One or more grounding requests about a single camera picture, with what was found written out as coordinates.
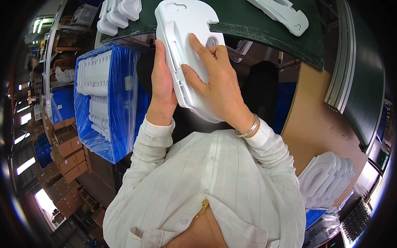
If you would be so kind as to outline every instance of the shirt cuff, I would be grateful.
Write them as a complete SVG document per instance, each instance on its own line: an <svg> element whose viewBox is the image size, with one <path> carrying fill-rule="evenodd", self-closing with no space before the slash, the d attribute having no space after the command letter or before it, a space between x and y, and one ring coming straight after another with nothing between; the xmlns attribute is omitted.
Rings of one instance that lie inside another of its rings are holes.
<svg viewBox="0 0 397 248"><path fill-rule="evenodd" d="M251 138L245 138L247 143L253 148L259 148L263 146L266 141L269 139L270 132L272 129L268 126L268 124L259 118L259 129L254 136Z"/></svg>
<svg viewBox="0 0 397 248"><path fill-rule="evenodd" d="M172 134L175 128L175 121L171 118L171 124L169 126L156 126L148 122L145 115L142 127L146 134L156 138L164 138Z"/></svg>

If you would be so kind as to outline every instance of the hand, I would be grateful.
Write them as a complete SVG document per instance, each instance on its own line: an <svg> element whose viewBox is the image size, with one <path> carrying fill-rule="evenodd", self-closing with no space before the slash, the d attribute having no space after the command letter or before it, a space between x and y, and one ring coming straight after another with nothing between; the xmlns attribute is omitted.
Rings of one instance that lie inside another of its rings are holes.
<svg viewBox="0 0 397 248"><path fill-rule="evenodd" d="M225 46L204 47L194 34L189 35L190 45L207 66L208 84L190 66L183 64L185 79L212 108L215 114L224 119L240 133L246 133L255 123L256 117L245 105L241 97L237 75L232 68Z"/></svg>
<svg viewBox="0 0 397 248"><path fill-rule="evenodd" d="M155 40L156 55L152 72L152 101L146 120L157 126L169 126L178 100L173 90L171 72L166 65L166 48Z"/></svg>

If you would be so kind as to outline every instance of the wooden table surface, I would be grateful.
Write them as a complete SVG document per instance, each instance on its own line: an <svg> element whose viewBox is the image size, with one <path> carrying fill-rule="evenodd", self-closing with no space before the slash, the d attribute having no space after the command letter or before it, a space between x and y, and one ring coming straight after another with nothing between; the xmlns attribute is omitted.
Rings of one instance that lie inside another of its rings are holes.
<svg viewBox="0 0 397 248"><path fill-rule="evenodd" d="M368 156L358 147L360 142L345 118L324 102L330 82L328 72L301 64L294 100L281 136L294 157L297 176L313 157L324 152L331 151L353 161L356 173L335 201L334 205L339 205L353 188Z"/></svg>

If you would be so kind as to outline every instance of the woman's right hand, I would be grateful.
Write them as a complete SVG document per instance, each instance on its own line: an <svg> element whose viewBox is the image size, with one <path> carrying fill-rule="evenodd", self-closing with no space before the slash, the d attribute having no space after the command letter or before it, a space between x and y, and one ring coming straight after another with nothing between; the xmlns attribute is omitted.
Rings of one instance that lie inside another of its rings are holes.
<svg viewBox="0 0 397 248"><path fill-rule="evenodd" d="M210 78L208 83L204 83L193 68L183 64L182 71L186 81L209 103L215 114L240 133L247 132L254 125L256 117L241 97L237 75L230 64L227 48L205 47L193 33L189 35L189 41L207 66Z"/></svg>

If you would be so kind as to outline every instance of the silver bangle bracelet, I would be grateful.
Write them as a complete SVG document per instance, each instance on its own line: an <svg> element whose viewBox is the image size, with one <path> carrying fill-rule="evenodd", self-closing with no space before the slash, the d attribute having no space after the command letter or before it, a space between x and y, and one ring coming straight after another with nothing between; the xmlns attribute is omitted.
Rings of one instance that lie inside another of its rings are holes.
<svg viewBox="0 0 397 248"><path fill-rule="evenodd" d="M256 114L254 114L254 115L256 117L256 121L255 121L254 125L250 128L250 130L248 130L244 134L241 134L239 131L235 130L234 133L237 135L237 137L246 137L247 135L252 133L252 131L254 131L255 128L259 125L259 117Z"/></svg>

